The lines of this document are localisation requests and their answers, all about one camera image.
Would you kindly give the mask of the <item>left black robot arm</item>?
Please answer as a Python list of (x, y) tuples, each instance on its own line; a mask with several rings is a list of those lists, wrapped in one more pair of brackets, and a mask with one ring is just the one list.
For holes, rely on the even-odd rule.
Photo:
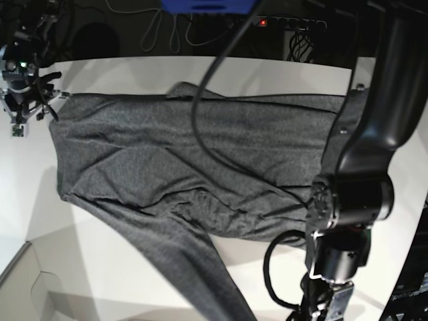
[(353, 278), (368, 262), (372, 227), (393, 209), (389, 165), (427, 101), (427, 2), (365, 1), (362, 8), (381, 13), (375, 63), (367, 84), (358, 81), (359, 35), (348, 92), (312, 183), (304, 295), (292, 320), (344, 319)]

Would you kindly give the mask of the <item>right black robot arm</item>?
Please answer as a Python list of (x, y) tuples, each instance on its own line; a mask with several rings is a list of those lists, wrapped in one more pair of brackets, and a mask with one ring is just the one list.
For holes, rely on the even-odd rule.
[[(61, 44), (56, 45), (54, 31), (64, 5), (70, 18)], [(42, 76), (40, 70), (54, 65), (64, 53), (75, 19), (74, 1), (28, 1), (9, 41), (1, 46), (1, 109), (10, 118), (12, 137), (27, 136), (32, 117), (43, 120), (49, 114), (57, 120), (52, 104), (70, 97), (52, 84), (61, 72)]]

